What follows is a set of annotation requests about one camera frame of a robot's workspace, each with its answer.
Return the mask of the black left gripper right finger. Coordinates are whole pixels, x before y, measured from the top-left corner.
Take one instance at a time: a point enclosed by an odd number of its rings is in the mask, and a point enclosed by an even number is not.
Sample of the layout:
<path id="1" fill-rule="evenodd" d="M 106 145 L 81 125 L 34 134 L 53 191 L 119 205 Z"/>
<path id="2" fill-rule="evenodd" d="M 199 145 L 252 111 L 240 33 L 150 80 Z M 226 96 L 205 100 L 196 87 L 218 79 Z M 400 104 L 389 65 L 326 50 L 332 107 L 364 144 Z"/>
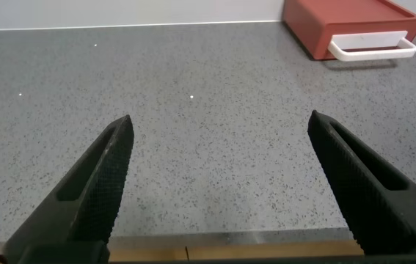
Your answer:
<path id="1" fill-rule="evenodd" d="M 313 111 L 307 133 L 364 253 L 416 254 L 416 183 L 332 117 Z"/>

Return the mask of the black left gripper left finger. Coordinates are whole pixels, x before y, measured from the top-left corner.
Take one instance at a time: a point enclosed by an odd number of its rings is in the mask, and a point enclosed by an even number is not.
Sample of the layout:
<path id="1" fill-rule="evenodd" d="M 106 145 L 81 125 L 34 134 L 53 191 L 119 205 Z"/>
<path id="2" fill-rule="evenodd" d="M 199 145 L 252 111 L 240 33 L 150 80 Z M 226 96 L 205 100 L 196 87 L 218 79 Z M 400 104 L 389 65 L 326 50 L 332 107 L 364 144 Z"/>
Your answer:
<path id="1" fill-rule="evenodd" d="M 5 243 L 8 263 L 107 263 L 134 145 L 128 115 L 111 122 Z"/>

